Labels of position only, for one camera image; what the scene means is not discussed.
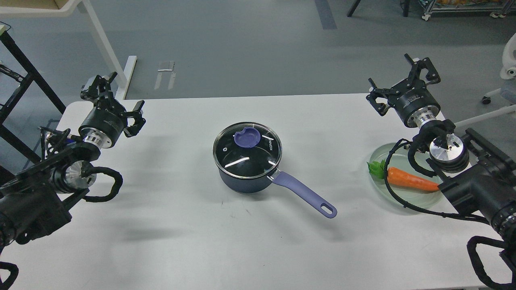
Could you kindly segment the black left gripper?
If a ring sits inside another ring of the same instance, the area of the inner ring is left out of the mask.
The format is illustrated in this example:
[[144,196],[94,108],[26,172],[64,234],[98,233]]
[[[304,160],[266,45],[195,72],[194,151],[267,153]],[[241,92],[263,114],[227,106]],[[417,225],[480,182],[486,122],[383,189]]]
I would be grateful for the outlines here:
[[[104,77],[91,77],[80,92],[80,98],[90,101],[95,107],[79,127],[79,135],[83,141],[100,149],[113,147],[122,132],[127,138],[135,137],[146,123],[142,112],[144,100],[138,101],[130,112],[114,100],[111,83],[117,75],[117,72],[112,72]],[[131,126],[127,126],[129,118],[134,119]]]

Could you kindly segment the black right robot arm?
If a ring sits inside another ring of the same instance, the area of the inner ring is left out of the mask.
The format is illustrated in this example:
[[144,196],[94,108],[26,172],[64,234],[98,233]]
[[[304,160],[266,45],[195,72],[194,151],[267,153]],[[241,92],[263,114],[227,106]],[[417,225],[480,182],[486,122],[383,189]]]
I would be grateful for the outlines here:
[[[406,127],[418,128],[412,140],[400,139],[385,160],[368,163],[369,174],[383,180],[387,191],[403,207],[443,218],[488,224],[501,240],[474,236],[467,243],[475,274],[494,290],[514,290],[515,281],[496,283],[485,272],[476,251],[479,244],[501,249],[500,257],[515,273],[516,199],[515,162],[472,128],[459,137],[456,125],[439,120],[441,107],[428,91],[428,85],[441,81],[429,58],[413,59],[408,76],[390,88],[371,88],[367,101],[384,116],[397,112]],[[398,196],[392,186],[440,191],[456,213],[439,213],[413,205]]]

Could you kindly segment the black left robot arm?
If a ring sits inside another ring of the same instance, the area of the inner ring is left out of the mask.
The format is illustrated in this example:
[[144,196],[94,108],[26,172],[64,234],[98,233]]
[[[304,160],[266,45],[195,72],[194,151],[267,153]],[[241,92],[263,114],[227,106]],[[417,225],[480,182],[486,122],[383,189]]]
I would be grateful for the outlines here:
[[111,90],[117,73],[91,77],[80,97],[93,104],[79,127],[59,131],[41,127],[44,159],[19,172],[1,186],[0,244],[26,244],[48,236],[69,223],[70,209],[80,200],[101,203],[112,200],[123,184],[122,175],[92,165],[101,150],[113,147],[119,137],[136,136],[146,120],[144,101],[128,111]]

